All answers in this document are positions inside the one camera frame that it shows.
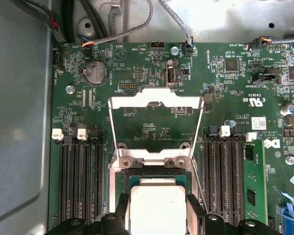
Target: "black connector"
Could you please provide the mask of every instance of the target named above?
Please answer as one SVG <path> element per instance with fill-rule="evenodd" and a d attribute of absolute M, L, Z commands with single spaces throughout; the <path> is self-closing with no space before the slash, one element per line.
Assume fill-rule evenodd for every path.
<path fill-rule="evenodd" d="M 261 36 L 259 38 L 255 38 L 253 41 L 250 43 L 247 43 L 245 45 L 246 50 L 253 50 L 253 49 L 261 49 L 268 44 L 271 43 L 272 37 L 271 36 Z"/>
<path fill-rule="evenodd" d="M 192 43 L 188 44 L 187 41 L 185 41 L 185 46 L 184 46 L 184 55 L 185 57 L 191 57 L 194 53 L 194 41 L 193 37 L 191 37 Z"/>
<path fill-rule="evenodd" d="M 165 42 L 151 42 L 150 50 L 165 50 Z"/>
<path fill-rule="evenodd" d="M 63 71 L 63 51 L 60 48 L 54 48 L 53 58 L 52 58 L 52 67 L 56 70 Z"/>

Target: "screw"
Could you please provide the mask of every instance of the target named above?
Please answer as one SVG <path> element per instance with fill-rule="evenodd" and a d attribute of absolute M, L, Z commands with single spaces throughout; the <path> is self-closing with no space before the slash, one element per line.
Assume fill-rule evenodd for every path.
<path fill-rule="evenodd" d="M 213 215 L 213 214 L 210 215 L 208 218 L 211 219 L 211 220 L 213 220 L 213 221 L 216 221 L 218 219 L 218 217 L 215 216 L 215 215 Z"/>
<path fill-rule="evenodd" d="M 75 92 L 75 87 L 74 86 L 67 86 L 65 88 L 65 91 L 68 93 L 68 94 L 73 94 Z"/>
<path fill-rule="evenodd" d="M 121 166 L 122 166 L 122 168 L 129 168 L 131 166 L 131 160 L 128 158 L 124 158 L 121 161 Z"/>
<path fill-rule="evenodd" d="M 179 160 L 179 161 L 178 161 L 178 164 L 179 164 L 179 165 L 184 165 L 184 160 L 183 160 L 183 159 Z"/>
<path fill-rule="evenodd" d="M 287 165 L 294 165 L 294 157 L 293 156 L 287 156 L 285 159 L 285 162 Z"/>
<path fill-rule="evenodd" d="M 247 226 L 250 226 L 250 227 L 255 227 L 256 226 L 256 224 L 254 222 L 252 222 L 252 221 L 246 221 L 245 224 Z"/>
<path fill-rule="evenodd" d="M 171 47 L 170 53 L 171 55 L 178 55 L 180 53 L 180 50 L 177 47 Z"/>
<path fill-rule="evenodd" d="M 74 220 L 74 221 L 72 221 L 71 225 L 77 226 L 77 225 L 80 225 L 80 222 L 78 220 Z"/>

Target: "metal socket retention bracket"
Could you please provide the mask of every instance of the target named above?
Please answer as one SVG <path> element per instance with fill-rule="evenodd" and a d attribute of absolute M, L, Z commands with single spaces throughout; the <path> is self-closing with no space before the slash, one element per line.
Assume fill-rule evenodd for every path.
<path fill-rule="evenodd" d="M 192 143 L 190 147 L 181 149 L 163 149 L 159 153 L 149 153 L 146 149 L 127 149 L 119 148 L 117 143 L 113 110 L 122 107 L 147 107 L 150 103 L 163 104 L 165 107 L 192 107 L 195 110 L 199 110 L 197 124 L 194 134 L 192 136 Z M 196 144 L 199 125 L 203 113 L 204 100 L 200 96 L 177 96 L 169 88 L 145 88 L 141 92 L 138 92 L 135 96 L 115 96 L 108 100 L 109 115 L 111 128 L 113 133 L 113 140 L 115 145 L 114 155 L 119 158 L 131 158 L 131 159 L 144 159 L 144 165 L 165 165 L 167 159 L 188 157 L 191 158 Z"/>

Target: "black dimm slot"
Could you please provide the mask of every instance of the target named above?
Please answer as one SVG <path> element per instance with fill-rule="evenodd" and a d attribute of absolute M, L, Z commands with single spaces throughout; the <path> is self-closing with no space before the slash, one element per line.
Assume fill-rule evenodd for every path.
<path fill-rule="evenodd" d="M 220 197 L 220 184 L 221 184 L 221 174 L 220 172 L 220 164 L 221 164 L 221 159 L 220 159 L 220 141 L 218 140 L 215 142 L 215 198 L 216 198 L 216 214 L 221 214 L 221 197 Z"/>
<path fill-rule="evenodd" d="M 103 159 L 103 145 L 98 145 L 98 216 L 101 213 L 104 213 L 104 199 L 103 199 L 103 166 L 104 166 L 104 159 Z"/>
<path fill-rule="evenodd" d="M 238 226 L 239 221 L 244 219 L 244 199 L 243 199 L 243 143 L 240 140 L 233 142 L 233 225 Z"/>
<path fill-rule="evenodd" d="M 86 146 L 75 146 L 74 218 L 85 219 L 86 211 Z"/>
<path fill-rule="evenodd" d="M 74 145 L 65 145 L 62 174 L 62 221 L 72 218 L 74 212 Z"/>
<path fill-rule="evenodd" d="M 63 203 L 63 159 L 64 159 L 64 146 L 60 146 L 60 159 L 59 159 L 59 202 L 58 202 L 58 224 L 63 220 L 62 203 Z"/>
<path fill-rule="evenodd" d="M 88 225 L 95 221 L 94 193 L 94 146 L 86 146 L 86 222 Z"/>
<path fill-rule="evenodd" d="M 232 212 L 232 161 L 231 161 L 231 142 L 228 140 L 221 142 L 221 197 L 222 215 L 230 224 L 233 222 Z"/>
<path fill-rule="evenodd" d="M 216 213 L 216 175 L 215 175 L 215 159 L 216 159 L 216 143 L 209 143 L 209 204 L 211 212 Z"/>
<path fill-rule="evenodd" d="M 211 211 L 211 204 L 209 200 L 210 190 L 209 190 L 209 152 L 208 152 L 208 142 L 204 141 L 203 143 L 203 152 L 202 152 L 202 163 L 203 163 L 203 191 L 205 195 L 206 204 L 208 210 Z"/>

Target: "cable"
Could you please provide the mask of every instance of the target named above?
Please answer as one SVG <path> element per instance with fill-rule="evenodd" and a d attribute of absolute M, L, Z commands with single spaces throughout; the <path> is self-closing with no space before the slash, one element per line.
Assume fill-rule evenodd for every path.
<path fill-rule="evenodd" d="M 175 20 L 175 22 L 177 22 L 177 24 L 181 27 L 181 29 L 185 31 L 187 43 L 188 45 L 192 45 L 193 43 L 192 43 L 190 33 L 188 32 L 181 18 L 179 18 L 179 16 L 169 7 L 169 5 L 165 2 L 165 0 L 158 0 L 158 2 L 166 10 L 166 12 L 168 12 L 168 14 Z"/>
<path fill-rule="evenodd" d="M 74 43 L 74 30 L 73 30 L 73 11 L 74 0 L 62 0 L 61 17 L 63 22 L 64 33 L 68 43 Z"/>
<path fill-rule="evenodd" d="M 47 26 L 54 34 L 57 42 L 64 43 L 66 42 L 65 35 L 59 24 L 57 19 L 57 15 L 51 11 L 46 6 L 41 5 L 40 3 L 34 2 L 33 0 L 9 0 L 13 5 L 15 5 L 20 10 L 26 12 L 31 15 L 35 19 L 39 20 L 42 24 Z"/>
<path fill-rule="evenodd" d="M 294 39 L 281 39 L 281 40 L 272 40 L 272 44 L 286 44 L 286 43 L 294 43 Z"/>
<path fill-rule="evenodd" d="M 104 38 L 103 36 L 103 32 L 101 30 L 101 28 L 99 27 L 99 24 L 97 22 L 96 17 L 93 15 L 93 12 L 90 9 L 90 5 L 88 4 L 87 0 L 80 0 L 80 3 L 82 4 L 84 10 L 86 11 L 86 14 L 90 20 L 90 22 L 92 23 L 95 32 L 97 33 L 98 38 Z"/>
<path fill-rule="evenodd" d="M 126 31 L 124 33 L 119 33 L 119 34 L 117 34 L 115 36 L 107 37 L 107 38 L 104 38 L 104 39 L 99 39 L 99 40 L 96 40 L 96 41 L 90 41 L 88 43 L 83 44 L 82 47 L 86 46 L 86 44 L 89 45 L 91 43 L 92 44 L 100 44 L 100 43 L 106 43 L 106 42 L 109 42 L 109 41 L 114 41 L 114 40 L 117 40 L 119 38 L 126 37 L 129 34 L 146 27 L 149 24 L 149 22 L 151 21 L 152 14 L 153 14 L 153 7 L 152 7 L 151 1 L 150 0 L 146 0 L 146 1 L 147 1 L 148 5 L 149 5 L 149 15 L 148 15 L 147 20 L 143 24 L 141 24 L 139 26 L 136 26 L 134 28 L 131 28 L 131 29 L 129 29 L 128 31 Z"/>
<path fill-rule="evenodd" d="M 43 23 L 45 26 L 51 28 L 52 24 L 51 21 L 46 17 L 45 14 L 38 11 L 35 7 L 32 7 L 31 5 L 21 1 L 21 0 L 9 0 L 13 5 L 15 5 L 20 10 L 26 12 L 27 14 L 31 15 L 35 19 L 39 20 L 41 23 Z"/>
<path fill-rule="evenodd" d="M 92 3 L 90 2 L 90 0 L 87 0 L 89 6 L 90 6 L 90 9 L 93 13 L 93 15 L 96 17 L 97 19 L 97 23 L 102 31 L 102 34 L 103 36 L 106 38 L 106 37 L 109 37 L 108 35 L 108 31 L 106 29 L 106 26 L 104 25 L 104 22 L 102 21 L 102 18 L 100 17 L 100 14 L 98 13 L 98 11 L 95 9 L 95 7 L 92 5 Z"/>
<path fill-rule="evenodd" d="M 104 26 L 104 23 L 98 13 L 98 11 L 94 8 L 94 6 L 89 2 L 89 0 L 79 0 L 82 4 L 84 10 L 86 11 L 86 14 L 88 18 L 90 19 L 95 32 L 97 33 L 97 36 L 99 39 L 108 37 L 108 32 L 106 27 Z"/>

